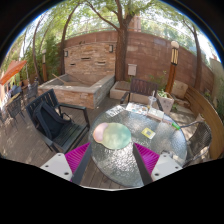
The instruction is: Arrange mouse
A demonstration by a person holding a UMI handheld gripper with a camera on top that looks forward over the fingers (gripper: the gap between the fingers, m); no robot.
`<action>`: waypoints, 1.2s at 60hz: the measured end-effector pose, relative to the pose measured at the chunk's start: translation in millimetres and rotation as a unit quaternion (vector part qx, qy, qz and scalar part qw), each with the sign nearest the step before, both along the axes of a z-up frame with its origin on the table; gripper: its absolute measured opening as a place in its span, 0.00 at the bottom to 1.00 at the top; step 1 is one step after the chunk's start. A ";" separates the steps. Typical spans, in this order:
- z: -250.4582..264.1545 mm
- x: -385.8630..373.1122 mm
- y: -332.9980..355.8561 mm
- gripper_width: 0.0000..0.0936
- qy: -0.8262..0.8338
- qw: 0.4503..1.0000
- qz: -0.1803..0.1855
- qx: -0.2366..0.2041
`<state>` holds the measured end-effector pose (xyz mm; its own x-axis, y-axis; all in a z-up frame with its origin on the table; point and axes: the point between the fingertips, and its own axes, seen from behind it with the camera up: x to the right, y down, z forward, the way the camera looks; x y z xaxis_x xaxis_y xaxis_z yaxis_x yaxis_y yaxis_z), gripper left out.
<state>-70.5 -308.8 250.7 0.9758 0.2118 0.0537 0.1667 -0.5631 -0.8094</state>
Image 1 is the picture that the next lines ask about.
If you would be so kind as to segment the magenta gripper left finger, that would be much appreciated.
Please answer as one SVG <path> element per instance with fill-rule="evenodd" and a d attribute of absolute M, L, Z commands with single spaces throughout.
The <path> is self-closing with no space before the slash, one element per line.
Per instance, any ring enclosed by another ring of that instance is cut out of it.
<path fill-rule="evenodd" d="M 55 154 L 50 160 L 41 166 L 41 169 L 79 185 L 89 162 L 91 153 L 91 143 L 88 142 L 66 154 Z"/>

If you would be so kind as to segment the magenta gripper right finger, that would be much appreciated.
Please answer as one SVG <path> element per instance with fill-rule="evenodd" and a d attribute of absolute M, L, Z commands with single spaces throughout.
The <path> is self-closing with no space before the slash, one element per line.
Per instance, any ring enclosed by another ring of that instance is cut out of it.
<path fill-rule="evenodd" d="M 159 155 L 137 143 L 133 144 L 133 154 L 144 185 L 182 169 L 169 153 Z"/>

